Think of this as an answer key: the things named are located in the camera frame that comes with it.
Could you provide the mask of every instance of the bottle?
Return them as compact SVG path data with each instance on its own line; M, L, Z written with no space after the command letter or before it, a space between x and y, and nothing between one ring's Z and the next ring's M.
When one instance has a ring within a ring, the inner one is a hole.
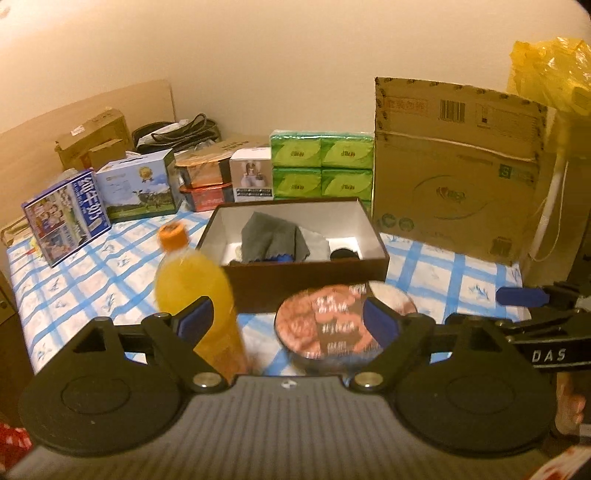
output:
M154 280L159 310L175 315L199 297L208 296L213 302L213 324L194 351L228 382L236 374L247 373L232 288L222 267L189 247L189 235L181 222L162 226L158 240L165 252Z

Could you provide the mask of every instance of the tablecloth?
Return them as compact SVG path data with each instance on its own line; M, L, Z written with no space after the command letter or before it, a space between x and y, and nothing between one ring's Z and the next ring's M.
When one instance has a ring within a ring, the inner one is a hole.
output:
M122 222L50 268L30 253L30 242L10 247L8 258L31 363L38 371L90 319L110 316L116 325L139 323L157 311L153 280L162 252L157 229L182 220L199 241L211 212L185 205L176 215ZM506 267L393 235L381 234L390 255L386 282L408 292L418 310L441 322L450 313L520 320L520 310L495 302L496 289L520 286L517 266ZM267 375L301 373L290 364L273 330L274 314L238 317L254 370Z

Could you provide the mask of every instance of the open box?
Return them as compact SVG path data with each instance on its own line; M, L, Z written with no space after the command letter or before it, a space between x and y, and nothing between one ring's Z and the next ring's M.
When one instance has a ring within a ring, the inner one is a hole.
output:
M229 263L236 258L242 228L254 212L283 218L320 233L330 250L349 248L359 258L317 262ZM198 248L222 265L232 284L238 313L276 312L290 295L332 284L384 281L389 255L357 198L294 199L220 205Z

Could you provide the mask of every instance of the round food container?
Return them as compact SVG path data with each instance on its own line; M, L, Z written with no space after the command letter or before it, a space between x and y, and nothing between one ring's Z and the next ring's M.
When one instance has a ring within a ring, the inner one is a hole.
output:
M191 189L186 186L180 187L180 192L187 200L189 208L194 212L205 212L213 210L222 203L234 202L234 191L232 183L211 185L199 189Z
M313 373L350 374L382 351L363 322L363 304L376 297L402 315L417 311L401 290L379 281L304 290L275 315L275 333L294 365Z

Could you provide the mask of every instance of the wooden cabinet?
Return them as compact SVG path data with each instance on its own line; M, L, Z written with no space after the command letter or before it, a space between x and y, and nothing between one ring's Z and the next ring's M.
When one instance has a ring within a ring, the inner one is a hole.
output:
M32 378L12 289L0 274L0 417L13 427L21 426L18 399Z

